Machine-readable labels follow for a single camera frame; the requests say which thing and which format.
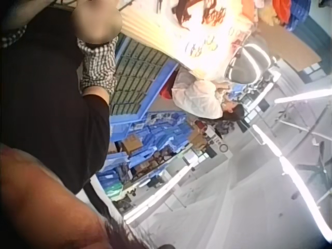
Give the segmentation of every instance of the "checkered sleeve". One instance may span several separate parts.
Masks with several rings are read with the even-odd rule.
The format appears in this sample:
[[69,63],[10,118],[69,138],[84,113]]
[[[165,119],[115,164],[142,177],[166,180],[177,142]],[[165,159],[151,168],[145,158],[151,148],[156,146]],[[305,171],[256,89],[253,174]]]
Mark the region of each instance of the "checkered sleeve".
[[103,46],[90,48],[80,39],[78,47],[84,54],[83,77],[80,81],[80,89],[99,86],[104,88],[110,95],[114,93],[117,84],[115,78],[115,46],[118,37]]
[[12,30],[6,34],[3,34],[1,36],[1,48],[7,48],[13,43],[17,42],[25,33],[25,30],[26,25],[17,30]]

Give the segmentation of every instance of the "black and white checkered fabric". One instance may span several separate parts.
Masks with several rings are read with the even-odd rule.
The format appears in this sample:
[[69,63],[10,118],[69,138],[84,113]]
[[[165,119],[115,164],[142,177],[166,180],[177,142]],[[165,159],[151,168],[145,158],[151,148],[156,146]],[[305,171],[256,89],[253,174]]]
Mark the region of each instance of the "black and white checkered fabric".
[[77,39],[78,47],[82,50],[83,77],[80,81],[80,89],[83,91],[87,87],[99,86],[104,88],[110,95],[114,93],[117,84],[115,78],[116,62],[115,47],[118,37],[110,43],[97,48],[89,48],[86,43]]
[[10,33],[6,34],[5,36],[1,37],[1,48],[7,48],[13,43],[17,42],[18,39],[22,37],[25,33],[26,26],[23,26],[17,30],[11,31]]

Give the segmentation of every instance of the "person in white shirt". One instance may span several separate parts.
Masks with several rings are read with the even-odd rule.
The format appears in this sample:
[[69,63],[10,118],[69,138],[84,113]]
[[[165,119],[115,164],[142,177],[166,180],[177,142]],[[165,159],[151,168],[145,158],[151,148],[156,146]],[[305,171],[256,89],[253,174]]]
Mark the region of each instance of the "person in white shirt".
[[172,98],[175,105],[197,117],[238,121],[244,117],[244,108],[227,99],[229,89],[227,82],[197,80],[188,70],[180,67],[172,88]]

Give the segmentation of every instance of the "orange fabric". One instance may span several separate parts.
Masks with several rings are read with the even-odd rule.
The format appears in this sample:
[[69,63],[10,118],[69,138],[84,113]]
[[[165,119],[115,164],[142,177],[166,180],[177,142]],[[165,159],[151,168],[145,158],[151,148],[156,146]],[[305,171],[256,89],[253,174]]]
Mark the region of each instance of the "orange fabric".
[[250,21],[255,20],[255,3],[254,0],[242,0],[242,14]]
[[273,8],[282,23],[288,23],[291,16],[291,0],[273,0]]

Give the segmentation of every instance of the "white shirt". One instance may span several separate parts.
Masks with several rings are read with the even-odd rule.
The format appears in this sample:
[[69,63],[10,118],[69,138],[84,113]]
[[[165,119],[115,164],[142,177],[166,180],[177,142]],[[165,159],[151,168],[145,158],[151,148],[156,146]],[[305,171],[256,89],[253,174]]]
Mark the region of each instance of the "white shirt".
[[223,115],[223,93],[208,80],[197,80],[181,67],[172,88],[173,101],[179,108],[197,117],[217,119]]

